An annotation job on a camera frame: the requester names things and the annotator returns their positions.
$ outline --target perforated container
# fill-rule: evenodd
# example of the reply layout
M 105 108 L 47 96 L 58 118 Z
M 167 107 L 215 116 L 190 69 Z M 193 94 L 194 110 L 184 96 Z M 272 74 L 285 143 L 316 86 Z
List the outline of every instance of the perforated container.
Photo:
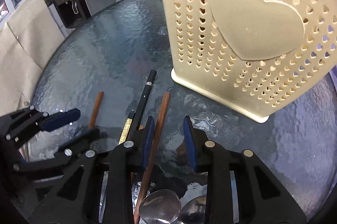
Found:
M 163 0 L 174 81 L 265 122 L 336 64 L 337 0 Z

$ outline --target embossed heart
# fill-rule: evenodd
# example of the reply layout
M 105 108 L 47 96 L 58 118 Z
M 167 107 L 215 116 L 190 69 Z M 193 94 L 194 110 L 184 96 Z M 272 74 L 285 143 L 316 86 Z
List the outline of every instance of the embossed heart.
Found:
M 304 23 L 297 10 L 280 1 L 210 0 L 218 28 L 236 55 L 267 60 L 300 46 Z

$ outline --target beige cloth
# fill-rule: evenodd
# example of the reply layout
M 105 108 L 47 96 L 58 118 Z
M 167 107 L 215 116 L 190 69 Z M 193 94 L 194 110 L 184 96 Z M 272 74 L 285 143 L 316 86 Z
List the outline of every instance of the beige cloth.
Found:
M 0 116 L 27 107 L 64 37 L 44 0 L 26 0 L 0 29 Z

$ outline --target metal spoon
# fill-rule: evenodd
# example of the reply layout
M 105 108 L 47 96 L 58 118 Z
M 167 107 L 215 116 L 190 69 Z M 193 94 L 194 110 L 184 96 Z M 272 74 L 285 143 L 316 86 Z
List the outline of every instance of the metal spoon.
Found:
M 203 224 L 205 221 L 206 196 L 198 196 L 181 209 L 178 224 Z
M 180 210 L 180 200 L 171 190 L 156 191 L 139 206 L 139 214 L 146 224 L 170 224 L 178 218 Z

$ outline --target round table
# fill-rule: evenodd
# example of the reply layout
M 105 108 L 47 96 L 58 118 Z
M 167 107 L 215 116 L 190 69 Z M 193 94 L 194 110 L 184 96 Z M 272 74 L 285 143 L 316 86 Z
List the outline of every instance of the round table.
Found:
M 105 92 L 97 119 L 98 151 L 113 149 L 126 117 L 135 110 L 151 69 L 157 77 L 142 124 L 158 115 L 161 97 L 171 92 L 150 190 L 172 189 L 182 204 L 205 194 L 207 175 L 195 175 L 181 152 L 183 118 L 226 149 L 253 150 L 311 218 L 329 195 L 336 177 L 337 96 L 329 75 L 263 124 L 210 100 L 171 79 L 173 68 L 162 0 L 120 1 L 76 29 L 46 67 L 32 105 L 55 113 L 79 108 L 81 118 L 29 143 L 31 160 L 53 157 L 65 141 L 89 123 L 99 90 Z M 133 198 L 139 190 L 136 175 Z

